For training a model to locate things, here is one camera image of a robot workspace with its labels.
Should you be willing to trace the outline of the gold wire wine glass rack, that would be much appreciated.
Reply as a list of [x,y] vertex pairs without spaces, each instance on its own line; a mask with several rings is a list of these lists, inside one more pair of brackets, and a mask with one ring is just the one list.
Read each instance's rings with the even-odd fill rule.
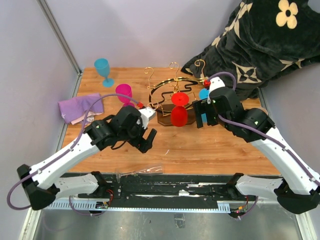
[[210,86],[205,77],[177,76],[151,84],[154,75],[152,67],[146,67],[144,73],[149,75],[147,80],[148,105],[155,110],[158,124],[164,127],[184,127],[196,123],[203,126],[205,108],[197,99],[193,86]]

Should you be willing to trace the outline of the magenta wine glass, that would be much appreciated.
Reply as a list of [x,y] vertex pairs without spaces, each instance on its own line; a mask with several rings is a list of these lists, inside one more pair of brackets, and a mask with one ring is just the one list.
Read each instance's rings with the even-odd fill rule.
[[120,94],[121,96],[118,96],[118,99],[121,103],[123,103],[123,106],[132,106],[134,107],[135,105],[131,102],[131,100],[129,98],[126,98],[124,96],[127,97],[132,97],[132,88],[129,84],[126,83],[122,83],[119,84],[116,88],[115,88],[115,93],[116,94]]

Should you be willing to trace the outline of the purple cloth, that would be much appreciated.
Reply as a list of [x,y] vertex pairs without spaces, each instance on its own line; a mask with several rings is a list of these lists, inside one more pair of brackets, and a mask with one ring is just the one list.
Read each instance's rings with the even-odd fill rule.
[[104,105],[99,93],[62,100],[58,102],[58,106],[64,122],[72,125],[82,122],[88,110],[87,123],[90,122],[89,118],[91,116],[104,113]]

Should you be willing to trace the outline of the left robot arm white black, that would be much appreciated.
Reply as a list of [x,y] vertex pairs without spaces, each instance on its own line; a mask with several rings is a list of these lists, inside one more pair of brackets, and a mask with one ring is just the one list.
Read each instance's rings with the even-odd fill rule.
[[98,171],[74,177],[63,177],[63,174],[106,148],[118,149],[117,143],[128,143],[141,153],[146,153],[152,148],[157,131],[152,129],[147,138],[144,134],[155,116],[155,110],[150,107],[122,107],[115,115],[93,121],[74,141],[51,157],[32,166],[21,165],[17,173],[30,207],[42,210],[55,200],[70,196],[111,196],[111,185]]

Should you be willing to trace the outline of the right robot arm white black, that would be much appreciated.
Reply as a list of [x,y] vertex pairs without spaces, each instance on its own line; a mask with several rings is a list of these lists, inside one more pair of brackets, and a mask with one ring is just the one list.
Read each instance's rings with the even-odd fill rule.
[[287,211],[299,215],[320,204],[320,175],[288,145],[273,120],[259,108],[245,109],[236,93],[228,87],[212,90],[206,99],[192,106],[198,128],[202,114],[209,126],[221,125],[234,136],[258,149],[280,172],[275,179],[235,173],[227,183],[226,193],[232,200],[242,196],[277,201]]

